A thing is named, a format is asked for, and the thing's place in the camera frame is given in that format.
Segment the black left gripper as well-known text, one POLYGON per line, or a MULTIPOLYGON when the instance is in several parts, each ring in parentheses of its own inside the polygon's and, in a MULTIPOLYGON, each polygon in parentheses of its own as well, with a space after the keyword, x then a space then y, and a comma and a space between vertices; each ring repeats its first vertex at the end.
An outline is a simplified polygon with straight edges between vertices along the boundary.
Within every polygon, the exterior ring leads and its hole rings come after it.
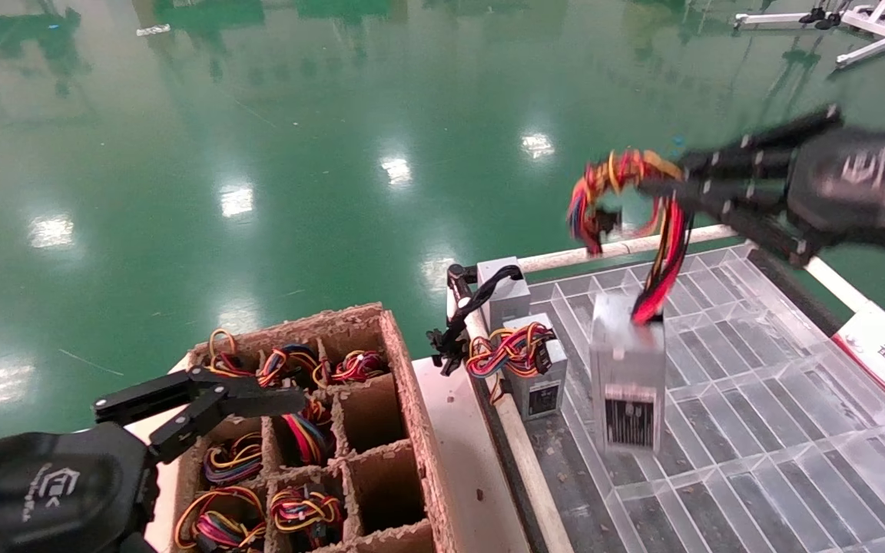
POLYGON ((173 371, 96 399, 101 425, 91 429, 0 438, 0 552, 151 552, 157 466, 118 425, 190 405, 215 385, 199 367, 173 371))

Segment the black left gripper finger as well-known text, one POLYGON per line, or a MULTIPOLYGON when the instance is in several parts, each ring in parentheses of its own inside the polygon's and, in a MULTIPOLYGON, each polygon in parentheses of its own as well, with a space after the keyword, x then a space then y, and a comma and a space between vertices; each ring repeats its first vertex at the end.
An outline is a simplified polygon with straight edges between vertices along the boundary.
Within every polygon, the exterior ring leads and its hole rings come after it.
POLYGON ((296 386, 284 389, 236 384, 207 386, 186 400, 184 408, 172 420, 150 434, 150 452, 156 462, 173 462, 228 417, 287 416, 302 412, 306 406, 305 392, 296 386))

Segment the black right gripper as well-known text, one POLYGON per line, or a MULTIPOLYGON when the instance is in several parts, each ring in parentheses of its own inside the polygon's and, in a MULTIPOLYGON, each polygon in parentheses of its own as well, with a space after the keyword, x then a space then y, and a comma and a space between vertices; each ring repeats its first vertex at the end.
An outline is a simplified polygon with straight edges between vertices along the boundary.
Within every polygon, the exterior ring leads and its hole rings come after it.
POLYGON ((794 267, 807 266, 825 243, 885 248, 885 131, 843 123, 840 106, 826 105, 724 146, 685 151, 685 181, 644 180, 638 189, 706 214, 794 267), (780 192, 724 181, 788 171, 787 203, 780 192))

